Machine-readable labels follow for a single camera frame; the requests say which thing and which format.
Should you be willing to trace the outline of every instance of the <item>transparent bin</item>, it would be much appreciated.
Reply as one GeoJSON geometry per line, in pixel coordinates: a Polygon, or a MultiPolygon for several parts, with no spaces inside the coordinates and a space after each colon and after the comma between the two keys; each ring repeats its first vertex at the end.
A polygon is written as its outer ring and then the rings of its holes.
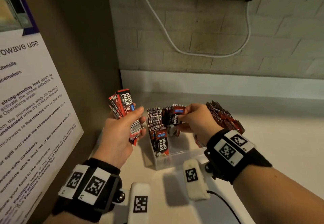
{"type": "Polygon", "coordinates": [[[205,157],[204,151],[206,148],[199,148],[195,143],[193,135],[190,133],[180,133],[179,137],[168,136],[169,155],[156,157],[152,143],[151,150],[154,157],[155,170],[167,169],[182,165],[184,161],[191,158],[205,157]]]}

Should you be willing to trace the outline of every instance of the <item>white cable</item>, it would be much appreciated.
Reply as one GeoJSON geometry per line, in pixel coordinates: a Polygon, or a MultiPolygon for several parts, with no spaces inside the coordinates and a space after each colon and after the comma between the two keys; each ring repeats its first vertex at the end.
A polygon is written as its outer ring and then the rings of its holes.
{"type": "Polygon", "coordinates": [[[199,57],[208,57],[208,58],[226,58],[226,57],[230,57],[233,56],[237,53],[239,53],[244,47],[245,45],[248,43],[250,36],[251,36],[251,24],[250,24],[250,17],[249,17],[249,2],[246,3],[246,13],[245,13],[245,18],[246,18],[246,24],[248,26],[248,35],[245,39],[245,42],[243,43],[243,45],[236,50],[235,52],[231,53],[231,54],[227,54],[227,55],[209,55],[209,54],[199,54],[199,53],[190,53],[190,52],[185,52],[185,51],[181,51],[179,50],[176,45],[173,43],[173,41],[171,40],[167,30],[165,29],[163,23],[161,22],[159,16],[156,14],[156,12],[154,11],[154,9],[152,8],[150,2],[148,0],[146,0],[148,6],[150,7],[151,11],[153,12],[153,14],[155,15],[156,19],[159,21],[162,29],[164,30],[164,33],[166,34],[167,38],[169,39],[170,43],[172,44],[172,46],[176,49],[177,52],[185,54],[185,55],[190,55],[190,56],[199,56],[199,57]]]}

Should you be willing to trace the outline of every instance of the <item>wristband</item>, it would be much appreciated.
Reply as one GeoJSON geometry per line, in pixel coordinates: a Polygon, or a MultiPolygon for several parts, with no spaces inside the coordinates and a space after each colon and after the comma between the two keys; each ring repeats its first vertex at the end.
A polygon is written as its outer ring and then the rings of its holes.
{"type": "Polygon", "coordinates": [[[102,214],[114,208],[112,201],[122,188],[119,173],[118,168],[95,158],[76,165],[59,191],[52,214],[66,211],[81,219],[98,222],[102,214]]]}
{"type": "Polygon", "coordinates": [[[210,162],[214,179],[220,178],[233,184],[247,165],[272,167],[254,148],[254,144],[235,130],[219,131],[211,137],[206,147],[204,154],[210,162]]]}

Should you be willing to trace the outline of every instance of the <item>black cable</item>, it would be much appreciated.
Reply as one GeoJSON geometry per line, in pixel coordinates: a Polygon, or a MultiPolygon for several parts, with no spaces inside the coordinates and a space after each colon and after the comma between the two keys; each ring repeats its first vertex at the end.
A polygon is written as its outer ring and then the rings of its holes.
{"type": "Polygon", "coordinates": [[[221,195],[219,195],[219,194],[217,194],[217,193],[214,193],[213,191],[207,191],[207,193],[209,193],[209,194],[214,194],[214,195],[216,195],[217,197],[219,197],[228,207],[229,207],[229,209],[232,211],[232,213],[233,213],[233,215],[235,216],[235,218],[237,219],[237,221],[238,221],[238,223],[239,224],[242,224],[241,222],[240,222],[240,220],[239,220],[239,218],[237,217],[237,215],[235,214],[235,212],[234,212],[234,210],[231,208],[231,206],[229,206],[229,204],[225,201],[225,199],[224,198],[222,198],[221,197],[221,195]]]}

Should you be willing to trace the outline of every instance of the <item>purple border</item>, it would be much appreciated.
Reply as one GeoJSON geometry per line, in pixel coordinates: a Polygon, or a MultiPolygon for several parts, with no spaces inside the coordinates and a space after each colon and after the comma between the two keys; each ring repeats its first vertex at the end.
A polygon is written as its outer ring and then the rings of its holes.
{"type": "Polygon", "coordinates": [[[24,6],[24,8],[26,10],[26,13],[27,13],[27,15],[28,15],[28,17],[30,19],[31,24],[33,25],[33,27],[31,27],[31,28],[24,28],[24,32],[23,32],[22,36],[30,35],[30,34],[34,34],[34,33],[39,33],[39,29],[38,29],[38,27],[36,25],[34,17],[32,16],[32,14],[30,12],[30,9],[29,9],[29,7],[27,5],[26,0],[21,0],[21,2],[22,2],[23,6],[24,6]]]}

